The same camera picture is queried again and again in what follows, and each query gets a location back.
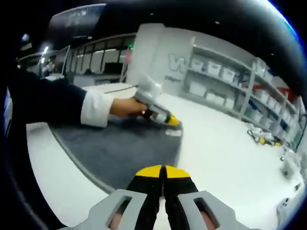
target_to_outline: window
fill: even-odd
[[[120,39],[120,38],[108,40],[107,44],[106,44],[106,48],[107,49],[118,48],[121,45],[121,41],[122,41],[122,39]]]
[[[105,49],[105,42],[98,42],[95,44],[94,51],[104,50],[104,49]]]
[[[92,51],[93,51],[93,47],[94,47],[94,45],[88,45],[88,46],[86,46],[86,48],[85,48],[85,53],[87,54],[87,53],[91,53]]]
[[[105,70],[105,65],[108,62],[117,62],[119,56],[119,50],[116,49],[106,49],[105,56],[102,63],[102,72]]]
[[[82,72],[84,73],[90,67],[91,54],[84,54]]]
[[[100,63],[103,56],[103,51],[96,51],[93,53],[92,63],[91,63],[91,70],[94,73],[101,73],[100,71]]]
[[[125,38],[124,45],[125,45],[125,46],[129,46],[129,45],[131,45],[131,44],[134,43],[134,40],[135,40],[135,36],[126,37],[126,38]]]
[[[83,57],[83,51],[84,51],[84,47],[81,47],[78,50],[78,54],[77,54],[77,66],[76,66],[76,73],[81,73],[81,62],[82,62],[82,57]]]

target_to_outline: gray gripper frame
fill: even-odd
[[[129,204],[120,220],[118,230],[134,230],[140,209],[147,194],[118,189],[97,205],[91,208],[89,217],[73,228],[60,230],[110,230],[111,220],[123,201]],[[187,216],[189,230],[208,230],[195,201],[199,201],[206,208],[210,217],[217,224],[216,230],[249,230],[236,220],[233,209],[206,191],[180,194],[178,198]]]
[[[110,230],[108,228],[114,214],[125,200],[129,204],[123,213],[117,230],[134,230],[140,209],[147,194],[118,189],[91,208],[88,218],[73,228],[60,230]]]
[[[186,214],[189,230],[208,230],[195,202],[200,202],[218,228],[216,230],[249,230],[236,220],[235,211],[207,191],[180,194],[179,201]]]

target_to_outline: yellow robot part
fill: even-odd
[[[173,166],[166,166],[167,178],[182,178],[182,177],[190,177],[190,175],[184,171],[183,169],[177,169]]]
[[[160,175],[161,165],[155,165],[151,167],[143,168],[142,170],[138,171],[135,175],[136,176],[146,176],[146,177],[156,177],[158,178]]]

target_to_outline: human hand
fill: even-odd
[[[138,102],[135,98],[115,98],[111,105],[110,114],[119,117],[127,117],[129,115],[141,115],[146,109],[147,106]]]

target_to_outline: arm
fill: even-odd
[[[86,92],[61,81],[40,80],[16,68],[8,78],[13,106],[26,123],[57,122],[105,127],[113,103],[109,94]]]

